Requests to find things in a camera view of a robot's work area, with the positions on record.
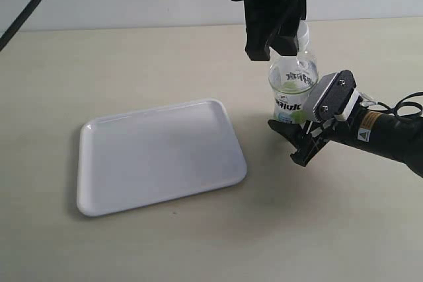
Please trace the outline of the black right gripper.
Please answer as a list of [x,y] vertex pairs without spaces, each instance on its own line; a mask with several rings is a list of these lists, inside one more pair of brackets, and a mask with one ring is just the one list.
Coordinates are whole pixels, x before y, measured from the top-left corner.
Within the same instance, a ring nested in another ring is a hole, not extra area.
[[300,166],[307,166],[333,137],[339,135],[343,129],[350,129],[348,122],[338,120],[323,123],[306,121],[303,124],[268,120],[268,126],[295,147],[296,152],[291,154],[291,159]]

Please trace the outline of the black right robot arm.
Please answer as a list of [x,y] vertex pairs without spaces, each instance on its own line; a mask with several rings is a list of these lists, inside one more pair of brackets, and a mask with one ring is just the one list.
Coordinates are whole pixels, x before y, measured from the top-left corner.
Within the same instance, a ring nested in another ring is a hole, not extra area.
[[422,176],[421,117],[402,122],[392,115],[358,107],[345,122],[300,125],[269,120],[268,125],[295,147],[290,157],[303,167],[328,142],[334,141],[403,163]]

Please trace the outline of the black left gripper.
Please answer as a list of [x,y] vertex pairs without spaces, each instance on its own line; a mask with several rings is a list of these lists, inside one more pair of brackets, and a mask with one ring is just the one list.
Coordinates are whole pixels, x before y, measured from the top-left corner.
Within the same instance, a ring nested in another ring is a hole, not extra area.
[[231,0],[243,2],[247,43],[251,61],[269,61],[270,43],[281,56],[295,56],[299,51],[299,23],[307,17],[307,0]]

